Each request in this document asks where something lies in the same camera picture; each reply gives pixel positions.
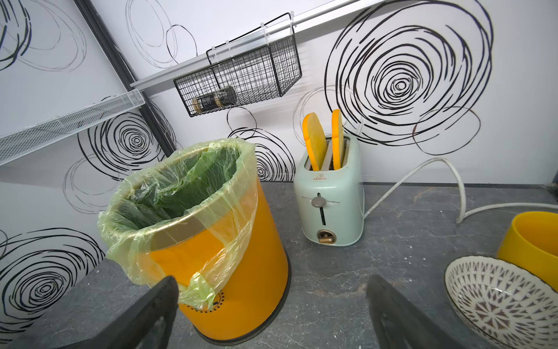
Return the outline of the yellow trash bin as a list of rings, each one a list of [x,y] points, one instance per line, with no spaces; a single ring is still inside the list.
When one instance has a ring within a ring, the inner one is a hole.
[[[192,237],[161,247],[149,256],[166,275],[187,285],[222,247],[210,231],[200,228]],[[250,242],[228,283],[207,308],[179,308],[204,340],[231,346],[255,337],[273,322],[286,301],[290,283],[290,261],[260,189]]]

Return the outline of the yellow mug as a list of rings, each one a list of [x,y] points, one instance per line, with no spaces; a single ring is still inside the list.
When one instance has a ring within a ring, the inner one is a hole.
[[[496,256],[557,289],[557,214],[535,211],[515,216]]]

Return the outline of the yellow toast slice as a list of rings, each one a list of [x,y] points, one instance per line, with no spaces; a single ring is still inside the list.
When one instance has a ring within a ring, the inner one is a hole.
[[[344,156],[344,127],[342,114],[339,109],[333,110],[332,113],[332,159],[335,170],[342,168]]]
[[[307,147],[307,153],[313,171],[322,169],[328,144],[325,133],[316,113],[309,113],[302,123],[302,131]]]

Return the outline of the right yellow toast slice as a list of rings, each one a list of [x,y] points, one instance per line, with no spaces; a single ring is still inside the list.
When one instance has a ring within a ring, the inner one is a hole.
[[[332,113],[332,159],[335,170],[342,168],[344,156],[344,127],[342,114],[339,109],[333,110]]]

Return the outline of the mint green toaster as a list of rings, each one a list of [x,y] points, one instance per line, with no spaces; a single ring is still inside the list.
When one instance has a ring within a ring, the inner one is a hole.
[[[365,193],[360,144],[352,135],[344,137],[341,169],[333,169],[332,146],[322,169],[312,169],[308,154],[296,167],[294,190],[305,236],[316,244],[346,247],[363,234]]]

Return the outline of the dark item in basket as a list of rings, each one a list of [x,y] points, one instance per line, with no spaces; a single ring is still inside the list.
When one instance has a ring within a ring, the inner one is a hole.
[[[227,86],[221,90],[195,97],[192,102],[194,111],[201,114],[234,106],[237,103],[237,94],[231,86]]]

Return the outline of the left yellow toast slice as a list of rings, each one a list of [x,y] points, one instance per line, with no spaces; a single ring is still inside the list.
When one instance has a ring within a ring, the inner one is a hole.
[[[322,169],[328,144],[325,133],[316,113],[309,113],[302,123],[302,131],[307,147],[307,153],[313,171]]]

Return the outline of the green plastic bin liner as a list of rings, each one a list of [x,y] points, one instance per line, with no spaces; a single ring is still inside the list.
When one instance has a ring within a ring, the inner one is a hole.
[[[255,147],[245,140],[176,151],[126,177],[100,213],[108,259],[135,284],[173,276],[179,304],[205,310],[248,248],[258,184]]]

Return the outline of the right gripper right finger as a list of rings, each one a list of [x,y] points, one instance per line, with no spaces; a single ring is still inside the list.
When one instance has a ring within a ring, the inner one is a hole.
[[[374,274],[369,278],[366,297],[379,347],[464,347],[381,276]]]

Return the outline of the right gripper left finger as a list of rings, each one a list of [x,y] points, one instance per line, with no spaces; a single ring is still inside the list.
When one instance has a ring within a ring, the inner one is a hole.
[[[177,314],[178,295],[176,279],[167,276],[99,334],[65,347],[166,348]]]

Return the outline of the white round sink strainer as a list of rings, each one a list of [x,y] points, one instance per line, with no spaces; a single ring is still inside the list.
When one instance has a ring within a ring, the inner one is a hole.
[[[463,256],[444,275],[463,323],[497,348],[556,348],[557,292],[531,272],[493,257]]]

